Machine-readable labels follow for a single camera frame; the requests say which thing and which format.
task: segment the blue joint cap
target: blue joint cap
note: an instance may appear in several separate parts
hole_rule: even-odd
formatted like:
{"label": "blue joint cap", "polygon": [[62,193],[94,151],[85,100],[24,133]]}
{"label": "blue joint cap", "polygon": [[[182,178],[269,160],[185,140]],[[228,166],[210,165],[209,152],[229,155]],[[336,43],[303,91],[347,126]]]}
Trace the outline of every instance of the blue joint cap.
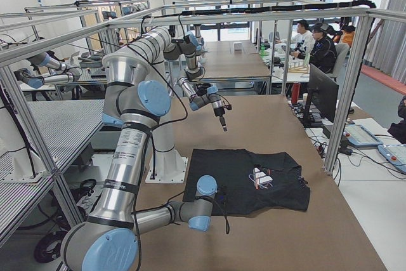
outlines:
{"label": "blue joint cap", "polygon": [[204,175],[197,181],[197,190],[202,195],[213,195],[217,192],[217,182],[212,176]]}
{"label": "blue joint cap", "polygon": [[197,38],[196,38],[195,34],[192,31],[186,32],[185,35],[189,35],[189,39],[190,39],[190,42],[192,44],[194,44],[195,46],[199,45],[199,42],[197,41]]}
{"label": "blue joint cap", "polygon": [[218,88],[217,88],[217,86],[215,86],[215,85],[210,86],[210,87],[208,87],[208,89],[207,89],[207,93],[209,93],[210,95],[212,95],[213,93],[216,93],[216,92],[218,92]]}
{"label": "blue joint cap", "polygon": [[88,249],[82,271],[127,271],[138,254],[138,242],[133,231],[116,228],[100,236]]}
{"label": "blue joint cap", "polygon": [[199,109],[199,106],[197,106],[197,104],[195,102],[192,102],[189,104],[190,109],[192,109],[193,111],[196,111],[197,109]]}
{"label": "blue joint cap", "polygon": [[41,79],[29,79],[27,82],[28,86],[33,87],[35,89],[40,88],[44,83]]}
{"label": "blue joint cap", "polygon": [[49,59],[50,59],[50,58],[51,58],[51,57],[49,56],[49,54],[46,53],[46,56],[45,56],[44,60],[43,60],[38,66],[39,66],[39,67],[45,66],[47,63],[49,63]]}
{"label": "blue joint cap", "polygon": [[121,127],[123,124],[122,120],[116,117],[109,116],[108,114],[101,114],[101,121],[103,122],[104,125],[114,127]]}
{"label": "blue joint cap", "polygon": [[189,219],[188,222],[189,228],[194,230],[199,230],[206,232],[210,227],[210,217],[209,216],[195,216]]}
{"label": "blue joint cap", "polygon": [[138,85],[138,96],[142,105],[153,115],[162,117],[171,109],[167,89],[158,81],[142,81]]}

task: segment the black garment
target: black garment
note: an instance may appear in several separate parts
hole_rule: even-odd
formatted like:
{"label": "black garment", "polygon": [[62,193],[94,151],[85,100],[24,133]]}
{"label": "black garment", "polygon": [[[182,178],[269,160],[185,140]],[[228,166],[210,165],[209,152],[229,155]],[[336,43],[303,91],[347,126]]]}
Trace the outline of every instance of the black garment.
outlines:
{"label": "black garment", "polygon": [[[250,179],[256,164],[273,178],[272,187],[256,189]],[[301,175],[301,166],[285,152],[254,154],[245,149],[194,149],[183,201],[193,202],[197,180],[211,175],[217,181],[216,202],[228,215],[248,215],[266,207],[306,211],[310,188]],[[212,215],[222,215],[214,205]]]}
{"label": "black garment", "polygon": [[402,98],[398,106],[398,116],[403,120],[399,123],[392,123],[388,133],[402,144],[406,144],[406,95]]}
{"label": "black garment", "polygon": [[[306,54],[299,54],[299,58],[304,60]],[[331,73],[337,60],[337,50],[332,39],[328,36],[316,41],[310,52],[310,63],[318,67],[324,73]]]}

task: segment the white chair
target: white chair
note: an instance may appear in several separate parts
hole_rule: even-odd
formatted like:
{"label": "white chair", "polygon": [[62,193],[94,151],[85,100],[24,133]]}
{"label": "white chair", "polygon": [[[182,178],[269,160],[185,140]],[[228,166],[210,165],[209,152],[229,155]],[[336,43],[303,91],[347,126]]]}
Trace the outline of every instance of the white chair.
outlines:
{"label": "white chair", "polygon": [[344,66],[344,61],[347,56],[348,50],[350,49],[350,46],[347,44],[336,44],[336,50],[337,50],[337,60],[336,63],[334,64],[334,67],[332,69],[331,73],[326,73],[329,78],[333,79],[335,82],[337,81],[337,77],[341,72],[341,69]]}

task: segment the folded black cloth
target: folded black cloth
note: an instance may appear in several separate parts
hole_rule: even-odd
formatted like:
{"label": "folded black cloth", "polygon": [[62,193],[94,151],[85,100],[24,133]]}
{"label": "folded black cloth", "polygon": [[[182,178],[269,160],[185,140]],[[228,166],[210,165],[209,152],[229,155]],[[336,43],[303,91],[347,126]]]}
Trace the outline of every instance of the folded black cloth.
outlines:
{"label": "folded black cloth", "polygon": [[[257,189],[251,180],[254,168],[259,166],[273,178],[268,188]],[[301,166],[285,152],[254,154],[245,149],[194,149],[183,201],[195,200],[196,183],[203,175],[216,179],[215,199],[228,215],[248,215],[265,207],[306,211],[309,205],[310,188],[301,175]],[[222,214],[214,205],[212,215]]]}

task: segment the brown table top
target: brown table top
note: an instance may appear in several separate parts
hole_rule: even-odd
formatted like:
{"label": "brown table top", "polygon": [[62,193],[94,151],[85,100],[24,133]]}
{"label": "brown table top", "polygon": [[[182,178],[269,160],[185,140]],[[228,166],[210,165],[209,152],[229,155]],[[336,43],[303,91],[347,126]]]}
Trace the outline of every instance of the brown table top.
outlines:
{"label": "brown table top", "polygon": [[234,52],[234,41],[206,43],[204,78],[269,77],[269,69],[250,41],[241,41],[242,51]]}
{"label": "brown table top", "polygon": [[[176,147],[190,157],[193,149],[247,149],[287,152],[303,167],[311,188],[307,212],[264,209],[249,217],[211,218],[206,233],[186,223],[141,236],[142,270],[386,270],[350,207],[282,96],[228,96],[223,132],[210,106],[174,123]],[[183,109],[173,103],[173,118]],[[137,209],[165,203],[182,185],[141,185]]]}

